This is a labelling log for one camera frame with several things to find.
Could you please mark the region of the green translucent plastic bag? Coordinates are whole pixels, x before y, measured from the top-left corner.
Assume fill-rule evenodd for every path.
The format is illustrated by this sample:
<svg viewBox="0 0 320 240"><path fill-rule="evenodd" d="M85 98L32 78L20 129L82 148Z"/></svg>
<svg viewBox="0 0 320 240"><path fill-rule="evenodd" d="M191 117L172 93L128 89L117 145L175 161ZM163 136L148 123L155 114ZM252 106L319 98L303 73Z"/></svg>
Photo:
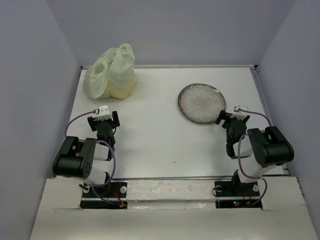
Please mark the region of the green translucent plastic bag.
<svg viewBox="0 0 320 240"><path fill-rule="evenodd" d="M83 92L94 100L126 99L138 85L134 65L135 55L130 44L109 48L86 70Z"/></svg>

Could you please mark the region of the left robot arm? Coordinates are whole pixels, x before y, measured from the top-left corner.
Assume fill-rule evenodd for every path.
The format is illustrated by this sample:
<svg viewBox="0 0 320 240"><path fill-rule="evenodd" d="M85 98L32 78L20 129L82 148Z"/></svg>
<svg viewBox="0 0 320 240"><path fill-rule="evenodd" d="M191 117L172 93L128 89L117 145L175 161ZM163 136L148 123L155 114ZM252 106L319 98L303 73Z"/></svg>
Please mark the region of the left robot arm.
<svg viewBox="0 0 320 240"><path fill-rule="evenodd" d="M79 139L67 135L69 126L77 119L88 116L87 122L95 138ZM69 121L64 141L55 157L52 171L55 176L79 179L101 198L110 194L116 171L115 132L120 126L118 113L107 105L85 112Z"/></svg>

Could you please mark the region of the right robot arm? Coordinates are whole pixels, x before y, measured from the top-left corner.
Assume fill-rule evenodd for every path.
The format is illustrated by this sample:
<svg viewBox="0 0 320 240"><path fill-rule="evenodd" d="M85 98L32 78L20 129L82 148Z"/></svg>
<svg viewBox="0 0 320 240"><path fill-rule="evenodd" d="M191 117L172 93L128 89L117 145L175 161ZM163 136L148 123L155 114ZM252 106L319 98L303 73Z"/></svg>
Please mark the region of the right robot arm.
<svg viewBox="0 0 320 240"><path fill-rule="evenodd" d="M247 128L251 112L241 108L228 113L221 110L215 124L223 121L226 130L226 153L238 160L238 169L230 181L216 181L218 197L241 197L253 191L257 180L269 170L282 166L294 159L294 149L278 127L269 125L264 130Z"/></svg>

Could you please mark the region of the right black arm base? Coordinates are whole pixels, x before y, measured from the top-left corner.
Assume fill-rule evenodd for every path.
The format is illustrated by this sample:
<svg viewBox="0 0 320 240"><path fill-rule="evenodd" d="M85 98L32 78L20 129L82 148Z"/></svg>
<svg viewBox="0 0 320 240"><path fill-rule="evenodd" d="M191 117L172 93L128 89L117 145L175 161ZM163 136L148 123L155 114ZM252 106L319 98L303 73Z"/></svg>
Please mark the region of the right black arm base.
<svg viewBox="0 0 320 240"><path fill-rule="evenodd" d="M257 182L244 183L234 187L232 181L215 181L212 189L217 209L262 209Z"/></svg>

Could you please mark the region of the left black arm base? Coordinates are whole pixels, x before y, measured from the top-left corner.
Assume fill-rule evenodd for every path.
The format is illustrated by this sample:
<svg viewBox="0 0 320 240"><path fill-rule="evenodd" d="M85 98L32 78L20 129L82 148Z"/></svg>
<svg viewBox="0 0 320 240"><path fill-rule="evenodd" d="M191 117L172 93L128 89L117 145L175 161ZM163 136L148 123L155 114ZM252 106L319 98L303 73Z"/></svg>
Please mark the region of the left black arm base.
<svg viewBox="0 0 320 240"><path fill-rule="evenodd" d="M103 209L103 210L123 210L127 209L127 181L112 181L104 187L95 187L95 192L92 187L83 184L79 185L82 188L80 200L80 208L82 209Z"/></svg>

